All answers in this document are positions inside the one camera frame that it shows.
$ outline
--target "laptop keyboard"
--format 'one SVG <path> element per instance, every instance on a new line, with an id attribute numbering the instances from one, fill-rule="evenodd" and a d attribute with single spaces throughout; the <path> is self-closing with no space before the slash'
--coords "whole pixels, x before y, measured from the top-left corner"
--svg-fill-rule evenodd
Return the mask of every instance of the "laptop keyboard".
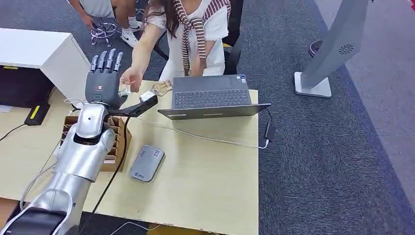
<path id="1" fill-rule="evenodd" d="M 251 104 L 247 90 L 181 92 L 175 94 L 175 108 L 203 108 Z"/>

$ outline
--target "woman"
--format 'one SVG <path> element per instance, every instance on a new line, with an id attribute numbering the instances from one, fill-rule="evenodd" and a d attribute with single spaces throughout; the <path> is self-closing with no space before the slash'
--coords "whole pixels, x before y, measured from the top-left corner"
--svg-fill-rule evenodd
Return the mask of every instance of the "woman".
<path id="1" fill-rule="evenodd" d="M 143 35 L 134 46 L 131 67 L 120 82 L 138 92 L 162 30 L 167 30 L 170 53 L 160 81 L 222 75 L 222 38 L 228 35 L 230 7 L 228 0 L 150 0 Z"/>

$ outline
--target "cardboard box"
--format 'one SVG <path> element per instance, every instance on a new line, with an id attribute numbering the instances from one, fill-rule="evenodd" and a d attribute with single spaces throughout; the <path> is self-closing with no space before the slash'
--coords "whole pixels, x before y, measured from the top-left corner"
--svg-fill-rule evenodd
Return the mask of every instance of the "cardboard box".
<path id="1" fill-rule="evenodd" d="M 123 119 L 119 117 L 111 117 L 114 121 L 114 125 L 111 126 L 111 129 L 115 132 L 115 142 L 111 149 L 111 151 L 107 154 L 105 157 L 104 164 L 101 167 L 101 171 L 115 171 L 118 164 L 121 161 L 122 158 L 122 152 L 124 150 L 124 126 L 125 122 Z M 78 116 L 66 116 L 65 117 L 65 123 L 62 133 L 62 139 L 64 140 L 66 137 L 66 134 L 68 133 L 69 129 L 78 121 Z M 130 146 L 131 141 L 131 132 L 127 128 L 127 151 L 125 153 L 125 156 L 128 154 L 128 147 Z M 124 163 L 121 164 L 121 167 L 119 169 L 120 172 L 124 169 Z"/>

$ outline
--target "white sneaker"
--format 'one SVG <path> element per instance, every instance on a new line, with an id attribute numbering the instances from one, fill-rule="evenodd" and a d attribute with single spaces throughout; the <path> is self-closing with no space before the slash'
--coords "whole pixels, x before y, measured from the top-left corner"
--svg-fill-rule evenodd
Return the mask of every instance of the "white sneaker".
<path id="1" fill-rule="evenodd" d="M 136 23 L 133 23 L 133 24 L 130 23 L 130 29 L 133 32 L 143 31 L 144 30 L 143 23 L 140 21 L 136 21 Z"/>
<path id="2" fill-rule="evenodd" d="M 121 38 L 128 44 L 130 47 L 134 47 L 138 42 L 137 38 L 134 36 L 131 30 L 123 30 L 121 33 Z"/>

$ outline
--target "silver robotic arm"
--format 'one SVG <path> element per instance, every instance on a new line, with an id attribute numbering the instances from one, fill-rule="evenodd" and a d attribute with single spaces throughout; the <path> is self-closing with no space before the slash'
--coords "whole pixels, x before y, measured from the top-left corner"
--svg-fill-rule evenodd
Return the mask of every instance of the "silver robotic arm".
<path id="1" fill-rule="evenodd" d="M 6 223 L 0 235 L 79 234 L 88 190 L 115 141 L 115 133 L 105 121 L 109 116 L 138 117 L 158 102 L 156 95 L 147 92 L 139 104 L 119 109 L 127 97 L 118 96 L 122 52 L 113 68 L 114 53 L 112 49 L 107 59 L 106 51 L 99 61 L 98 55 L 92 59 L 85 91 L 88 104 L 82 107 L 78 122 L 58 150 L 52 178 L 40 195 Z"/>

